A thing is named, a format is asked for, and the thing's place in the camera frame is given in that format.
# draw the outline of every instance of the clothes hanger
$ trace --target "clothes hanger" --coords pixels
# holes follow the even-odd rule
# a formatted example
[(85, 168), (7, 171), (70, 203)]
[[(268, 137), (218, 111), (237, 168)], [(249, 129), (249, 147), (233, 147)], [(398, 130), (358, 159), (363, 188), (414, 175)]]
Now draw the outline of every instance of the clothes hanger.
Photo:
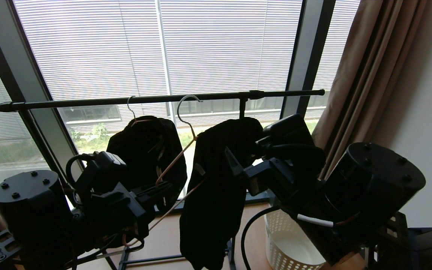
[(128, 98), (127, 98), (127, 102), (126, 102), (127, 108), (131, 111), (132, 116), (133, 116), (133, 118), (134, 118), (134, 122), (131, 124), (131, 126), (134, 126), (134, 125), (137, 124), (138, 122), (148, 122), (148, 121), (153, 121), (153, 120), (151, 120), (151, 119), (145, 119), (145, 120), (137, 120), (137, 119), (136, 119), (136, 115), (134, 114), (134, 111), (129, 107), (129, 100), (132, 99), (132, 98), (135, 98), (135, 97), (136, 97), (136, 96), (130, 96), (130, 97), (128, 97)]
[(181, 116), (180, 116), (180, 106), (181, 106), (181, 103), (185, 100), (185, 99), (187, 99), (187, 98), (194, 98), (194, 99), (196, 99), (198, 102), (203, 102), (202, 100), (200, 100), (197, 96), (194, 96), (193, 94), (188, 94), (188, 95), (186, 95), (186, 96), (184, 96), (181, 100), (180, 100), (180, 102), (178, 103), (178, 109), (177, 109), (177, 113), (178, 113), (178, 118), (180, 119), (180, 121), (181, 122), (183, 122), (183, 123), (185, 123), (185, 124), (187, 124), (187, 125), (189, 125), (189, 128), (191, 128), (191, 133), (192, 133), (192, 140), (191, 140), (191, 142), (189, 143), (189, 144), (187, 144), (187, 146), (175, 157), (175, 159), (168, 165), (168, 167), (166, 167), (166, 169), (163, 171), (163, 173), (161, 173), (161, 175), (158, 177), (158, 179), (156, 180), (156, 186), (158, 186), (159, 185), (159, 183), (161, 183), (161, 181), (163, 181), (163, 176), (171, 169), (171, 167), (173, 167), (173, 165), (176, 163), (176, 161), (178, 161), (178, 159), (180, 159), (180, 157), (183, 155), (183, 153), (191, 146), (191, 144), (192, 143), (194, 143), (197, 139), (198, 139), (198, 137), (196, 136), (196, 134), (194, 133), (194, 129), (192, 128), (192, 125), (189, 123), (189, 122), (187, 122), (187, 121), (185, 121), (185, 120), (182, 120), (181, 119)]

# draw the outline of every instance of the white plastic basket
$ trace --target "white plastic basket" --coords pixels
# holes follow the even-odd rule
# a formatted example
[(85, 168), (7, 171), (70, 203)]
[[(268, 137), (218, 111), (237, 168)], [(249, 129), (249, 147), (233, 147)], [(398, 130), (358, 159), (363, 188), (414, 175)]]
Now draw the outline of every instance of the white plastic basket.
[(317, 270), (325, 263), (301, 227), (285, 212), (264, 216), (266, 257), (274, 270)]

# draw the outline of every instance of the hanger hook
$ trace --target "hanger hook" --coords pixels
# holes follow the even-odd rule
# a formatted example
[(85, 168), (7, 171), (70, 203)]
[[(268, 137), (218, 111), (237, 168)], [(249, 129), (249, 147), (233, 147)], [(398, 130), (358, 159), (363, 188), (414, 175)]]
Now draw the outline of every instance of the hanger hook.
[(126, 102), (127, 108), (131, 111), (133, 118), (136, 118), (136, 115), (134, 114), (134, 111), (131, 108), (129, 108), (129, 100), (132, 99), (132, 98), (135, 98), (135, 97), (136, 96), (130, 96), (130, 97), (128, 97), (127, 98), (127, 102)]
[(180, 121), (189, 125), (189, 128), (191, 128), (192, 137), (193, 137), (193, 138), (196, 138), (196, 134), (194, 133), (194, 129), (192, 128), (192, 125), (191, 125), (189, 122), (186, 122), (185, 120), (182, 120), (182, 119), (181, 119), (181, 116), (180, 116), (180, 106), (181, 106), (181, 103), (182, 103), (185, 99), (187, 99), (187, 98), (193, 98), (193, 99), (196, 99), (198, 102), (203, 102), (203, 101), (200, 100), (197, 96), (194, 96), (193, 94), (187, 94), (187, 95), (185, 95), (185, 96), (180, 100), (180, 102), (178, 102), (178, 109), (176, 110), (176, 112), (178, 113), (178, 118), (180, 119)]

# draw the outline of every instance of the floor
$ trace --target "floor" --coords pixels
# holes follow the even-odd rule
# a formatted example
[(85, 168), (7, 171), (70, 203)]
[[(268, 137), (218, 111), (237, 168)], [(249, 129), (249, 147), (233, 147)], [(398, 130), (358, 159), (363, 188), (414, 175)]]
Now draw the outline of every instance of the floor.
[[(245, 207), (241, 219), (240, 232), (236, 238), (235, 262), (238, 270), (245, 269), (241, 256), (240, 239), (241, 232), (248, 220), (257, 212), (269, 207), (267, 204), (249, 205)], [(153, 258), (161, 256), (171, 256), (180, 254), (179, 250), (179, 215), (168, 216), (158, 226), (156, 226), (148, 237), (145, 238), (145, 247), (142, 250), (131, 253), (129, 260), (138, 260), (143, 258)], [(264, 219), (261, 217), (253, 223), (246, 236), (247, 259), (252, 270), (270, 270), (271, 267), (266, 259), (266, 230)], [(117, 266), (120, 255), (112, 257)], [(228, 257), (225, 259), (223, 270), (229, 270)], [(359, 255), (350, 258), (345, 263), (331, 268), (329, 265), (323, 266), (323, 270), (361, 270), (364, 267), (364, 261)], [(109, 270), (105, 260), (89, 262), (78, 267), (78, 270)], [(191, 270), (191, 264), (184, 260), (173, 260), (166, 262), (145, 263), (127, 267), (127, 269), (141, 270)]]

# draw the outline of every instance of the bolt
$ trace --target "bolt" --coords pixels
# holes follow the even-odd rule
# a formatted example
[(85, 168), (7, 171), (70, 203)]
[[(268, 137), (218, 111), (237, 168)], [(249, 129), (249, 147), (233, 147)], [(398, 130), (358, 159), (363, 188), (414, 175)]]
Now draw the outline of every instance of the bolt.
[(405, 157), (399, 157), (397, 161), (399, 162), (399, 164), (405, 164), (406, 162), (408, 162), (408, 160)]
[(409, 175), (409, 174), (403, 175), (403, 181), (405, 181), (405, 182), (411, 182), (411, 180), (413, 180), (413, 178), (411, 177), (411, 175)]

